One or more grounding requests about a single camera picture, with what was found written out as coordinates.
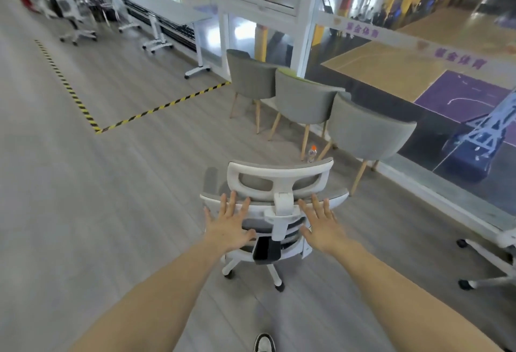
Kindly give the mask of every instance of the shoe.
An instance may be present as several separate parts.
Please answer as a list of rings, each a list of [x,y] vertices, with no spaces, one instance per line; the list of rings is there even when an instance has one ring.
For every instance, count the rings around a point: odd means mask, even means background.
[[[271,336],[266,333],[262,333],[256,337],[255,341],[255,352],[276,352],[274,347],[274,340]]]

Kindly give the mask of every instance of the hazard tape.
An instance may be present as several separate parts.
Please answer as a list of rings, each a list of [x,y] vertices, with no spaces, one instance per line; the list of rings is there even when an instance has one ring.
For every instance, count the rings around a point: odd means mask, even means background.
[[[93,127],[93,129],[94,129],[94,131],[96,133],[100,133],[101,130],[100,130],[99,125],[95,122],[94,118],[91,116],[90,112],[87,110],[87,108],[84,105],[84,103],[79,99],[79,97],[77,96],[77,94],[73,90],[72,86],[70,86],[70,83],[68,83],[68,81],[66,80],[66,78],[62,74],[61,70],[59,68],[57,68],[57,65],[55,64],[54,60],[52,60],[52,57],[48,53],[48,50],[38,40],[34,40],[34,42],[36,42],[36,45],[39,47],[39,49],[43,53],[43,56],[45,56],[46,61],[48,62],[48,64],[50,64],[50,66],[52,67],[52,69],[56,73],[57,77],[61,81],[61,83],[64,86],[64,88],[66,88],[66,90],[68,91],[70,96],[72,96],[75,104],[81,110],[81,112],[84,115],[84,117],[86,117],[86,120],[88,121],[88,123]]]
[[[231,82],[230,81],[225,81],[224,83],[221,83],[219,85],[207,88],[206,90],[198,91],[195,94],[187,95],[187,96],[184,96],[183,98],[179,98],[179,99],[177,99],[177,100],[175,100],[173,102],[169,102],[169,103],[166,103],[165,105],[161,105],[161,106],[155,107],[154,109],[147,110],[146,112],[143,112],[143,113],[137,114],[135,116],[132,116],[131,118],[128,118],[127,120],[123,120],[123,121],[117,122],[114,125],[110,125],[109,127],[106,127],[104,129],[98,131],[97,134],[104,133],[104,132],[109,131],[109,130],[111,130],[113,128],[119,127],[121,125],[127,124],[128,122],[136,120],[137,118],[141,118],[143,116],[146,116],[147,114],[151,114],[151,113],[154,113],[154,112],[158,112],[159,110],[163,110],[163,109],[165,109],[165,108],[167,108],[169,106],[177,105],[179,102],[183,102],[183,101],[186,101],[188,99],[192,99],[192,98],[196,97],[197,95],[205,94],[205,93],[207,93],[209,91],[215,90],[216,88],[221,88],[222,86],[225,86],[225,85],[227,85],[229,83],[231,83]]]

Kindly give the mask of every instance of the table top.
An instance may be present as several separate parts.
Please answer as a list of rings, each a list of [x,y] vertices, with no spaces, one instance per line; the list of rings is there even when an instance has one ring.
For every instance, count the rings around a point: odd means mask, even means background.
[[[177,25],[202,21],[211,15],[173,0],[128,0]]]

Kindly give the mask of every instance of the gray armchair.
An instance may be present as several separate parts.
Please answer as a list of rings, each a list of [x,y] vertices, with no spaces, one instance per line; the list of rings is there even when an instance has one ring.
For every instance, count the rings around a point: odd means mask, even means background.
[[[249,53],[236,49],[228,49],[226,54],[231,83],[235,88],[235,99],[231,106],[229,118],[233,115],[233,109],[239,94],[251,98],[256,104],[256,133],[258,134],[260,133],[261,100],[276,95],[274,74],[278,66],[254,60],[249,56]]]
[[[369,160],[375,160],[375,171],[381,159],[397,153],[416,128],[415,122],[403,122],[372,112],[339,95],[333,101],[328,121],[328,142],[318,160],[321,160],[332,145],[363,159],[362,166],[349,195],[357,190],[358,182]]]
[[[322,136],[324,137],[326,121],[330,118],[333,99],[338,92],[346,95],[345,98],[351,98],[343,88],[308,81],[296,76],[296,73],[289,68],[278,68],[276,70],[275,100],[278,115],[270,131],[269,140],[273,138],[281,116],[287,117],[290,121],[304,124],[303,145],[301,147],[301,160],[304,160],[310,125],[324,123],[322,130]]]

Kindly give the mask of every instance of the person's left hand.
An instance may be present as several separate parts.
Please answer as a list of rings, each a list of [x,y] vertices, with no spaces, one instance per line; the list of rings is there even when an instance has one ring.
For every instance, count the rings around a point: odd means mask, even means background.
[[[240,211],[235,212],[236,192],[231,192],[229,203],[224,193],[220,197],[220,211],[216,220],[210,213],[208,207],[204,207],[206,217],[206,233],[204,239],[220,248],[223,253],[240,249],[252,238],[256,237],[255,230],[242,230],[242,221],[247,215],[251,199],[248,197],[242,204]]]

